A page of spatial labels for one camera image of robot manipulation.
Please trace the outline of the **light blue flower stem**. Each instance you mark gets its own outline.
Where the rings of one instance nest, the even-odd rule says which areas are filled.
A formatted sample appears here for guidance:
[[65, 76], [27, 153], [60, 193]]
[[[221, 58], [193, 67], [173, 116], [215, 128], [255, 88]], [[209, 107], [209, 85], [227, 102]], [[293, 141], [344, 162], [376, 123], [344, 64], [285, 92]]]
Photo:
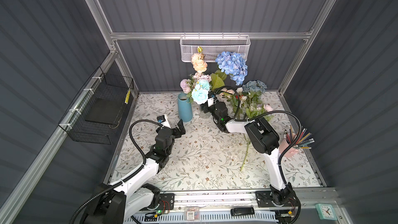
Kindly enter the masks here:
[[204, 104], [208, 100], [208, 93], [210, 91], [210, 83], [205, 79], [200, 79], [192, 89], [191, 97], [193, 101], [199, 105]]

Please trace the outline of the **teal ceramic vase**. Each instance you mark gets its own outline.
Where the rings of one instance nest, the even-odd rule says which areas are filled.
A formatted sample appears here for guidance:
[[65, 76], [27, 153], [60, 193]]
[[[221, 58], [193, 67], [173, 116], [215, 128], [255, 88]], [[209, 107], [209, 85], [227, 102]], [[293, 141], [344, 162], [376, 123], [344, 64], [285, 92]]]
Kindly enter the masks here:
[[178, 115], [183, 122], [190, 122], [193, 118], [192, 105], [187, 94], [180, 93], [178, 95]]

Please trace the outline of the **lilac white flower bunch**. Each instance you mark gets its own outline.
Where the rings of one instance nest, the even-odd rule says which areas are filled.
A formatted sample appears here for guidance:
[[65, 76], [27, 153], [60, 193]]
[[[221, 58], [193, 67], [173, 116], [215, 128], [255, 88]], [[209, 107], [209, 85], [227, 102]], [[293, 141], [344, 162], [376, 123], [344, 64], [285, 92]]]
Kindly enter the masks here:
[[180, 87], [182, 88], [182, 90], [185, 94], [188, 94], [195, 88], [197, 81], [199, 81], [201, 79], [206, 80], [209, 83], [211, 82], [210, 75], [196, 72], [194, 75], [190, 75], [190, 77], [188, 79], [183, 79], [180, 82]]

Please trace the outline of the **peach peony stem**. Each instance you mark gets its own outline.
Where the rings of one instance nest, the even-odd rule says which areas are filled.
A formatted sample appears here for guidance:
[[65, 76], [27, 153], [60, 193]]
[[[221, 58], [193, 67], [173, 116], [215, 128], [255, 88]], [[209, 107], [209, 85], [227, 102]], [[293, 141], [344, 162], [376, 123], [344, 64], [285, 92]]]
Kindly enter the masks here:
[[192, 55], [191, 63], [197, 73], [204, 73], [207, 70], [208, 64], [205, 61], [205, 55], [203, 54], [202, 47], [197, 47], [197, 53]]

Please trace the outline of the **blue hydrangea flower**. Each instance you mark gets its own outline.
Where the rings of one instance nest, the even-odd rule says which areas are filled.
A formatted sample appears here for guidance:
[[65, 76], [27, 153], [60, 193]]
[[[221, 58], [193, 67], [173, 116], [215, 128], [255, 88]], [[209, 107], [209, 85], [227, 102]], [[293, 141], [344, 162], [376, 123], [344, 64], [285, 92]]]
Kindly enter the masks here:
[[217, 55], [215, 62], [218, 64], [218, 68], [230, 76], [237, 86], [243, 85], [248, 75], [248, 66], [240, 53], [223, 51]]

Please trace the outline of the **orange gerbera flower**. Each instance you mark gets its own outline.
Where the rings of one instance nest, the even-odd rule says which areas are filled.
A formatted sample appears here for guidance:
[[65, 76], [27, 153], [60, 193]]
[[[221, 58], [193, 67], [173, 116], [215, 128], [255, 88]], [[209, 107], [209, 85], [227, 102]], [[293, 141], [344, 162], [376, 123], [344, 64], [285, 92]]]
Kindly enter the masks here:
[[242, 172], [244, 170], [244, 166], [245, 166], [248, 154], [249, 154], [249, 146], [251, 144], [250, 139], [245, 134], [244, 134], [244, 140], [246, 142], [246, 150], [245, 150], [245, 155], [244, 155], [243, 161], [242, 161], [240, 169], [239, 169], [240, 172]]

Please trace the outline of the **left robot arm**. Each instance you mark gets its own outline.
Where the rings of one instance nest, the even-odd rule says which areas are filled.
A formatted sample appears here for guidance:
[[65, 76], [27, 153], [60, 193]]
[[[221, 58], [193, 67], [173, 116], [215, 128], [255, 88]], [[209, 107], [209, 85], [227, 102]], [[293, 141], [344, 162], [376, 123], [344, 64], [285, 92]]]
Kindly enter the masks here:
[[143, 158], [142, 163], [121, 179], [98, 185], [91, 198], [72, 215], [71, 224], [77, 217], [82, 224], [122, 224], [143, 208], [158, 207], [160, 189], [147, 181], [166, 166], [175, 140], [186, 130], [182, 120], [171, 128], [166, 115], [157, 117], [154, 124], [158, 126], [157, 135], [149, 152], [144, 153], [136, 141], [131, 140]]

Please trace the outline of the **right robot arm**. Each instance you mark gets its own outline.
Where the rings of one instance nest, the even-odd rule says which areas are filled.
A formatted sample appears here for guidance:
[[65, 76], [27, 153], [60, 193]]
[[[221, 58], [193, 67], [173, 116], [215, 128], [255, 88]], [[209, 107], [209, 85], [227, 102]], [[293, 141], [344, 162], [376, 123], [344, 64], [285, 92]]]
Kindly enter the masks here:
[[211, 113], [214, 123], [224, 133], [241, 133], [249, 137], [255, 150], [264, 155], [265, 164], [270, 176], [270, 189], [272, 203], [275, 206], [283, 206], [290, 198], [294, 197], [292, 186], [287, 183], [283, 173], [279, 151], [278, 133], [264, 118], [270, 114], [286, 114], [286, 111], [271, 111], [260, 116], [246, 120], [236, 120], [228, 115], [228, 109], [224, 102], [204, 103], [200, 105], [203, 113]]

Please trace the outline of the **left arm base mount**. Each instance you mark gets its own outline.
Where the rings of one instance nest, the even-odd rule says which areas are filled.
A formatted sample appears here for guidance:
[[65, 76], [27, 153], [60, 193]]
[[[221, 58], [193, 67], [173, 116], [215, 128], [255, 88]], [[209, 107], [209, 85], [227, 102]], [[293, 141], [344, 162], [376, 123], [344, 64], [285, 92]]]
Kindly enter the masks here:
[[152, 203], [149, 207], [144, 207], [141, 211], [171, 211], [174, 209], [175, 194], [161, 193], [154, 196]]

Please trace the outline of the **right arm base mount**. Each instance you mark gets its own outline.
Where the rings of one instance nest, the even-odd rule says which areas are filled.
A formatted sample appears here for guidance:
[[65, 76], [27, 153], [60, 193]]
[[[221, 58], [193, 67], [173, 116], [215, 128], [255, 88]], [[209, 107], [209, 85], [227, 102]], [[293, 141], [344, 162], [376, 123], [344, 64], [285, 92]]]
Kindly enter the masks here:
[[256, 191], [255, 196], [258, 207], [298, 207], [295, 196], [287, 189]]

